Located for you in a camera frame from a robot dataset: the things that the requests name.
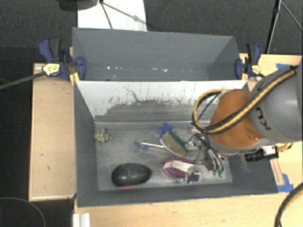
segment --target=green object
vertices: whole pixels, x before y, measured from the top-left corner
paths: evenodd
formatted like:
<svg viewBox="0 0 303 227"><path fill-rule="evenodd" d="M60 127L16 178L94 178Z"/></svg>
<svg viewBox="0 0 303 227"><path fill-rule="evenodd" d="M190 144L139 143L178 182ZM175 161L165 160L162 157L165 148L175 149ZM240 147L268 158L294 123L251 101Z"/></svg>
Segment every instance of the green object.
<svg viewBox="0 0 303 227"><path fill-rule="evenodd" d="M223 176L223 171L218 171L218 176L222 177Z"/></svg>
<svg viewBox="0 0 303 227"><path fill-rule="evenodd" d="M171 135L171 131L168 131L163 134L162 139L160 139L160 142L168 151L177 156L183 157L187 153L184 147L182 147L180 143L173 138L173 136Z"/></svg>
<svg viewBox="0 0 303 227"><path fill-rule="evenodd" d="M173 131L168 131L171 137L183 148L185 148L186 142L182 140L178 135L176 135Z"/></svg>

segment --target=black cable on floor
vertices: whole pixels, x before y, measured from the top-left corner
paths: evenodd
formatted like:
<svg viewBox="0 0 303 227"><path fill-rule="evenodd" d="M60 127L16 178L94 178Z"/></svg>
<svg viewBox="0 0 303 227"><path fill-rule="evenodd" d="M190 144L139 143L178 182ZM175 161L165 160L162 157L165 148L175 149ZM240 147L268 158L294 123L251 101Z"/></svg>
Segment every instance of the black cable on floor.
<svg viewBox="0 0 303 227"><path fill-rule="evenodd" d="M281 204L278 213L276 215L276 219L275 219L275 227L282 227L280 221L281 221L281 217L283 214L284 209L287 207L288 203L290 202L290 200L299 192L303 190L303 182L300 183L295 189L293 189L288 196L284 199L283 203Z"/></svg>
<svg viewBox="0 0 303 227"><path fill-rule="evenodd" d="M271 41L272 41L274 31L275 31L275 27L276 27L276 21L278 19L279 12L280 12L280 6L281 6L281 0L276 0L274 11L273 11L273 17L272 17L271 25L270 25L270 29L269 29L269 34L268 34L268 38L267 38L265 54L268 54L268 52L269 52L269 48L270 48Z"/></svg>

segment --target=blue tape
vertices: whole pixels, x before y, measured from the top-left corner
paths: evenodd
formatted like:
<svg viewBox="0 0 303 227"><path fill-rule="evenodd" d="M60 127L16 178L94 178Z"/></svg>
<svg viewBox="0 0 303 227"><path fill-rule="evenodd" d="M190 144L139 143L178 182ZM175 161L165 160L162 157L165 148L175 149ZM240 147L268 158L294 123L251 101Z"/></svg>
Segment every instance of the blue tape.
<svg viewBox="0 0 303 227"><path fill-rule="evenodd" d="M289 183L288 176L282 173L284 178L284 185L277 185L278 192L291 192L294 189L294 185Z"/></svg>
<svg viewBox="0 0 303 227"><path fill-rule="evenodd" d="M276 64L276 68L279 70L279 69L282 69L282 68L284 68L284 67L289 67L290 65L288 65L288 64L280 64L280 63L277 63Z"/></svg>
<svg viewBox="0 0 303 227"><path fill-rule="evenodd" d="M169 125L168 123L164 123L161 127L158 128L157 130L157 138L162 138L163 134L165 134L168 131L171 131L173 127Z"/></svg>

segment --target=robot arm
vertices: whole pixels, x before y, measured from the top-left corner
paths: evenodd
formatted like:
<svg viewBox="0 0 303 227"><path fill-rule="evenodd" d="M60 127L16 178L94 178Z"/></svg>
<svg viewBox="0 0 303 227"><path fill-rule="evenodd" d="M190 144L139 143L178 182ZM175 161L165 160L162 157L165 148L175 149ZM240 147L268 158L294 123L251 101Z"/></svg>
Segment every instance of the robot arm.
<svg viewBox="0 0 303 227"><path fill-rule="evenodd" d="M193 124L209 146L223 155L251 153L260 147L302 140L302 63L263 78L249 91L223 95L209 126L199 124L196 109L213 90L201 95Z"/></svg>

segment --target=wooden board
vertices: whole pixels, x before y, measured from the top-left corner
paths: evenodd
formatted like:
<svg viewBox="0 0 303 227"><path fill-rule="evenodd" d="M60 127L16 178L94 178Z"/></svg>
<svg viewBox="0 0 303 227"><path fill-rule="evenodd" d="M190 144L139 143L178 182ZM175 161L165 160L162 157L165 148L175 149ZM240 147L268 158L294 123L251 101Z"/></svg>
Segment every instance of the wooden board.
<svg viewBox="0 0 303 227"><path fill-rule="evenodd" d="M262 55L263 74L276 70L276 63L299 64L301 56ZM41 65L36 65L37 72ZM32 142L29 200L71 198L76 192L72 89L69 82L40 78L33 83ZM302 142L280 154L282 172L297 186L302 180ZM286 193L167 203L75 208L90 213L92 227L120 226L273 226ZM283 226L303 223L303 196L286 209Z"/></svg>

